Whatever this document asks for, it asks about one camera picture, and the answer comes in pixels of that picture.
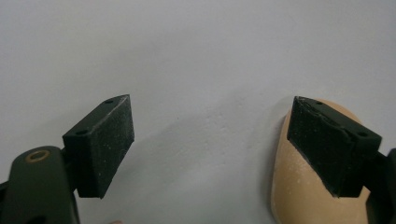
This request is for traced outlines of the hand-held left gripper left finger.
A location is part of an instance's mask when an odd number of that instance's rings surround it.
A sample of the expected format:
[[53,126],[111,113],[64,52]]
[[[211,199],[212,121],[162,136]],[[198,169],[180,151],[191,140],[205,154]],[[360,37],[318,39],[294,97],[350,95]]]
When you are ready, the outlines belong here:
[[103,198],[134,141],[130,95],[104,100],[63,135],[81,198]]

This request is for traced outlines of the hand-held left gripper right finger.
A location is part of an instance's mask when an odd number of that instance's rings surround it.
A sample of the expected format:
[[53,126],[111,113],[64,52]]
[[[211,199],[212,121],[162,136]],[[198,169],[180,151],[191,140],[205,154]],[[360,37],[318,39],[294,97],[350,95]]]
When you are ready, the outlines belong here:
[[320,101],[296,96],[287,139],[334,197],[357,197],[363,166],[375,158],[382,137]]

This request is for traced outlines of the beige rounded object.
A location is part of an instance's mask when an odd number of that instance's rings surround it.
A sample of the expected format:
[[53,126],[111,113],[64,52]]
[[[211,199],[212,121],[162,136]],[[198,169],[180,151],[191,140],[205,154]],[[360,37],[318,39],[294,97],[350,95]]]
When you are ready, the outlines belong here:
[[[331,101],[315,100],[361,124],[345,107]],[[369,224],[366,211],[369,190],[362,187],[357,197],[332,196],[318,174],[287,139],[290,112],[291,109],[280,132],[271,187],[271,209],[276,224]]]

